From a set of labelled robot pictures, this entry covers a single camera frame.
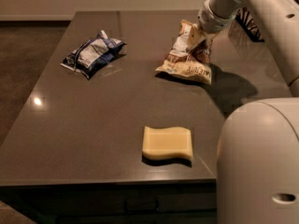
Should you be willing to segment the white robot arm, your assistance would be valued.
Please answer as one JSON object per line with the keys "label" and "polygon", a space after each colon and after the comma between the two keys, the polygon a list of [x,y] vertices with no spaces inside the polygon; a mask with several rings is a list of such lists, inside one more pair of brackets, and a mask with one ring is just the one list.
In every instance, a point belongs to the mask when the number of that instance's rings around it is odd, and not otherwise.
{"label": "white robot arm", "polygon": [[299,224],[299,8],[295,0],[206,0],[208,33],[245,7],[260,29],[281,82],[259,79],[258,96],[224,122],[217,150],[218,224]]}

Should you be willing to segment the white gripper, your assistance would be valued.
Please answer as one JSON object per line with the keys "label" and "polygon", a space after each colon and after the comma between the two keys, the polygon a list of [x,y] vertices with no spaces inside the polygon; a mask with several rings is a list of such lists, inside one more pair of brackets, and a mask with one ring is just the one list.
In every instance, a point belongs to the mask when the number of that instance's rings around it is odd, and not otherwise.
{"label": "white gripper", "polygon": [[198,12],[198,24],[193,24],[189,31],[187,45],[189,48],[197,46],[206,39],[205,33],[216,34],[225,29],[235,18],[233,11],[227,18],[218,15],[212,10],[212,0],[206,0]]}

